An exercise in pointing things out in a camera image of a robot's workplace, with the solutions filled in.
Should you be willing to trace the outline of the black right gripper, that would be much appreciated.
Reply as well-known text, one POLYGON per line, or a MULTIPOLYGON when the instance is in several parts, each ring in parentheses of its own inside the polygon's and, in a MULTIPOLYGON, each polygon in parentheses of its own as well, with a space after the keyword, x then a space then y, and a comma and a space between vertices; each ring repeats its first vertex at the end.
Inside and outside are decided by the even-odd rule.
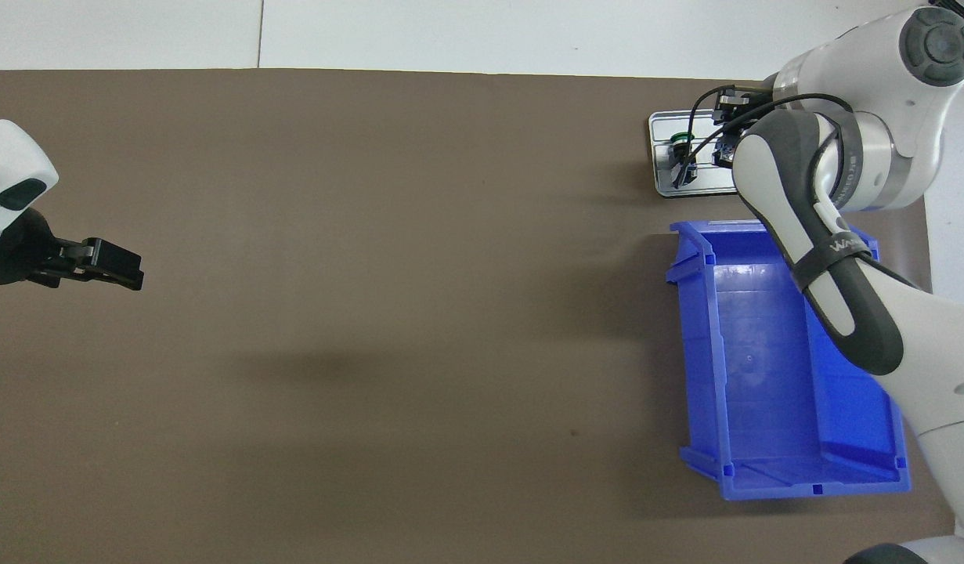
POLYGON ((737 146, 737 126, 748 128, 753 122, 763 118, 770 110, 760 110, 760 107, 772 100, 771 89, 719 89, 713 107, 713 124, 721 131, 715 139, 712 154, 734 154, 737 146), (747 114, 748 117, 737 126, 731 124, 735 119, 747 114))

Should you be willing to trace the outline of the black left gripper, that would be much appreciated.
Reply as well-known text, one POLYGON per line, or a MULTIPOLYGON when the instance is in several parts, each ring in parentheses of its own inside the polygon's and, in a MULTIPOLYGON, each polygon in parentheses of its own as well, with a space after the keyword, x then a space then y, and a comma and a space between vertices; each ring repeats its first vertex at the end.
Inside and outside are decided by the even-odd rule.
POLYGON ((99 281, 141 291, 143 257, 109 240, 56 239, 45 217, 28 208, 0 235, 0 285, 30 281, 57 289, 63 278, 99 281), (62 259, 65 274, 45 270, 53 259, 62 259))

